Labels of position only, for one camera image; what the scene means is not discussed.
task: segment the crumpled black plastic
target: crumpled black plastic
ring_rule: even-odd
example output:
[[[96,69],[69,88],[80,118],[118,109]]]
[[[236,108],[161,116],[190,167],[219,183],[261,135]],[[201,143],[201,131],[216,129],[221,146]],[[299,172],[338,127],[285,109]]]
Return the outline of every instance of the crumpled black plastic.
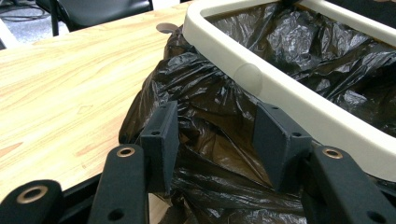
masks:
[[[362,107],[380,111],[385,98],[394,99],[394,85],[389,84],[394,77],[388,74],[394,71],[394,50],[366,35],[278,4],[221,16],[209,20],[353,114],[368,113],[359,111]],[[382,77],[387,82],[380,84]],[[376,93],[387,85],[388,96],[377,101]],[[186,223],[306,222],[299,195],[272,190],[251,144],[258,100],[190,45],[181,29],[171,35],[163,60],[136,95],[120,129],[120,143],[134,143],[154,109],[168,101],[177,101],[180,148],[172,189],[191,210]],[[386,102],[394,107],[392,100]],[[393,127],[391,133],[393,114],[382,119],[389,120],[384,123]]]
[[[268,4],[208,20],[307,88],[396,137],[396,49],[321,14]]]

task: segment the trash bag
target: trash bag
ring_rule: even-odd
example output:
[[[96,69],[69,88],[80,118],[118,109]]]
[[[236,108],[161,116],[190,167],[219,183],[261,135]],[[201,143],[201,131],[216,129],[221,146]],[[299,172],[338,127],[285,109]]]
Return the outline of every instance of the trash bag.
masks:
[[[394,82],[387,74],[394,65],[393,49],[345,25],[279,4],[209,20],[351,113],[365,115],[357,112],[364,107],[380,111],[386,97],[375,93],[381,85],[389,85],[391,98],[389,83],[367,85],[378,77]],[[252,146],[258,99],[201,55],[181,30],[170,36],[163,60],[136,95],[120,143],[134,143],[157,106],[177,101],[180,147],[172,202],[186,204],[191,216],[185,223],[306,223],[300,195],[274,192]],[[389,127],[395,124],[391,117],[383,119]]]
[[[340,22],[278,3],[207,18],[288,76],[396,137],[396,49]]]

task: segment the light wood tabletop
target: light wood tabletop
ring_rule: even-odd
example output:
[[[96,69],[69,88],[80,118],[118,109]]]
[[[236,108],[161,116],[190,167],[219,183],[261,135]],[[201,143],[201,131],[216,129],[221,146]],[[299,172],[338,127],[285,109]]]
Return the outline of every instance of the light wood tabletop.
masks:
[[[0,50],[0,201],[53,179],[69,189],[102,172],[142,83],[190,3]],[[150,220],[167,205],[150,195]]]

